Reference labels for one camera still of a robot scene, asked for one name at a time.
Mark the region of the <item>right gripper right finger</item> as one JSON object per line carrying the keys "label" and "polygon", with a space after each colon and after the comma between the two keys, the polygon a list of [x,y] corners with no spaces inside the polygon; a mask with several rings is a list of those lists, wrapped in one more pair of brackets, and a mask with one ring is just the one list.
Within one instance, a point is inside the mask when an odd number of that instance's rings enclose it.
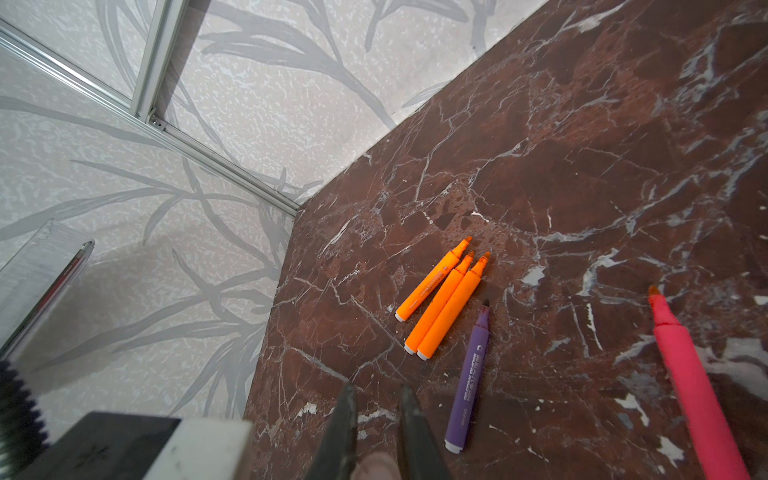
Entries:
{"label": "right gripper right finger", "polygon": [[452,479],[414,390],[399,390],[397,463],[402,479]]}

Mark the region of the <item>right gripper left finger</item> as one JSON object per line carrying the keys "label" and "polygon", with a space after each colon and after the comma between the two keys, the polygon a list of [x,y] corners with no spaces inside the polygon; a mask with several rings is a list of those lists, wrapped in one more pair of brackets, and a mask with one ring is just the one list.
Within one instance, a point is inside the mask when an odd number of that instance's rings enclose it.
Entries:
{"label": "right gripper left finger", "polygon": [[304,478],[350,479],[357,462],[358,408],[356,389],[346,383]]}

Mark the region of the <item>pink marker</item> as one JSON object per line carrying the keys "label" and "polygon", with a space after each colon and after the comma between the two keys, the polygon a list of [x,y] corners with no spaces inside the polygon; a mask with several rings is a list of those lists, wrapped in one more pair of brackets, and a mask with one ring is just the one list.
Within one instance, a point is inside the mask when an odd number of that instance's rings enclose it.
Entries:
{"label": "pink marker", "polygon": [[648,301],[656,344],[705,476],[748,479],[749,472],[688,330],[657,287],[648,289]]}

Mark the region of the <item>translucent pen cap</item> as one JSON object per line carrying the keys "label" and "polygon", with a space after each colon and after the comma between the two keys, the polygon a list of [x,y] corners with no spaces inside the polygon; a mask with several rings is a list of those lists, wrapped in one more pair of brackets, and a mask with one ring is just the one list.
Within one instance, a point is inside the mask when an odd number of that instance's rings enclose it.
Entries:
{"label": "translucent pen cap", "polygon": [[351,480],[400,480],[401,475],[396,460],[385,452],[374,452],[358,462]]}

